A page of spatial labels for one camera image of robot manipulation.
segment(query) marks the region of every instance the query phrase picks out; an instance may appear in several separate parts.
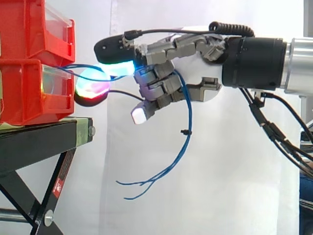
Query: silver metal cylinder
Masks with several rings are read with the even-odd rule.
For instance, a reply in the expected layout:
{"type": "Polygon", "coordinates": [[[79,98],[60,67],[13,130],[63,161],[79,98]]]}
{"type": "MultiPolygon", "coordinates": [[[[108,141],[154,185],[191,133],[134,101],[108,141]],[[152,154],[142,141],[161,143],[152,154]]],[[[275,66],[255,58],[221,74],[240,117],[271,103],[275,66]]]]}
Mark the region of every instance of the silver metal cylinder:
{"type": "Polygon", "coordinates": [[[281,88],[286,93],[313,95],[313,39],[287,44],[281,88]]]}
{"type": "Polygon", "coordinates": [[[27,223],[19,211],[11,209],[0,209],[0,221],[27,223]]]}

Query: black metal stand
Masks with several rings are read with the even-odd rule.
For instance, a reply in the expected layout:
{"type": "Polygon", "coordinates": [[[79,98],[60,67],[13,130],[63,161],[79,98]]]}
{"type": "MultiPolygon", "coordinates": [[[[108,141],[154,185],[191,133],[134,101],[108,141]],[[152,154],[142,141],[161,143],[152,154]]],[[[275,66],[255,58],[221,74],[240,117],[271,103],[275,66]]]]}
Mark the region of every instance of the black metal stand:
{"type": "Polygon", "coordinates": [[[49,125],[0,130],[0,191],[16,210],[0,209],[0,220],[29,223],[31,235],[62,235],[53,222],[76,147],[92,141],[90,118],[73,118],[49,125]],[[61,153],[41,203],[16,170],[61,153]]]}

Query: metal bolt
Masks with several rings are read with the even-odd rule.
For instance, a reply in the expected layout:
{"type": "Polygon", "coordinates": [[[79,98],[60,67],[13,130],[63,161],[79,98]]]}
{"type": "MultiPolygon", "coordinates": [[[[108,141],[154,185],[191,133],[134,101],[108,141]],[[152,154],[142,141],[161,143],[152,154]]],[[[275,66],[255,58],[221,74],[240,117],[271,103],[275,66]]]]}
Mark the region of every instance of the metal bolt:
{"type": "Polygon", "coordinates": [[[53,211],[48,210],[45,213],[44,224],[45,224],[45,226],[49,227],[52,223],[53,223],[53,211]]]}
{"type": "Polygon", "coordinates": [[[96,128],[94,126],[90,126],[88,129],[88,135],[93,137],[96,134],[96,128]]]}

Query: red plastic bin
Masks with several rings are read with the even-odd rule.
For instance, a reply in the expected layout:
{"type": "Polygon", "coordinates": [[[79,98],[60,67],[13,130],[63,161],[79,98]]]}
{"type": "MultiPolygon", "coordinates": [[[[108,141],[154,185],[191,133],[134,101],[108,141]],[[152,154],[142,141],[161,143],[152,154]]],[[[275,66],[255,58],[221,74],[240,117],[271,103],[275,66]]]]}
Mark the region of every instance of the red plastic bin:
{"type": "Polygon", "coordinates": [[[74,77],[36,59],[0,60],[0,123],[57,122],[74,112],[74,77]]]}
{"type": "Polygon", "coordinates": [[[0,59],[39,59],[50,66],[75,61],[74,21],[45,0],[0,0],[0,59]]]}

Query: colorful led light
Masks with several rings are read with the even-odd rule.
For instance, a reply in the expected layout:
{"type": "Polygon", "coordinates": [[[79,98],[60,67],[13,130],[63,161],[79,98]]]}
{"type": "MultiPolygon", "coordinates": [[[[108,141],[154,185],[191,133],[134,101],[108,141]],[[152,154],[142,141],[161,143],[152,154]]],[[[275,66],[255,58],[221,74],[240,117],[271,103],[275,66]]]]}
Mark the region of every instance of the colorful led light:
{"type": "MultiPolygon", "coordinates": [[[[111,77],[106,72],[100,72],[94,69],[85,69],[80,75],[96,80],[110,80],[111,77]]],[[[78,78],[76,83],[76,92],[79,96],[94,99],[103,95],[110,89],[110,82],[95,82],[88,81],[83,78],[78,78]]]]}
{"type": "Polygon", "coordinates": [[[133,61],[112,65],[100,64],[98,66],[110,76],[127,76],[132,75],[135,72],[133,61]]]}
{"type": "Polygon", "coordinates": [[[87,68],[80,74],[83,77],[99,80],[99,82],[89,81],[79,77],[75,88],[76,93],[80,97],[87,99],[97,98],[110,89],[110,82],[100,80],[111,80],[111,76],[119,77],[132,75],[135,71],[133,61],[112,65],[98,64],[95,66],[100,67],[104,72],[87,68]]]}

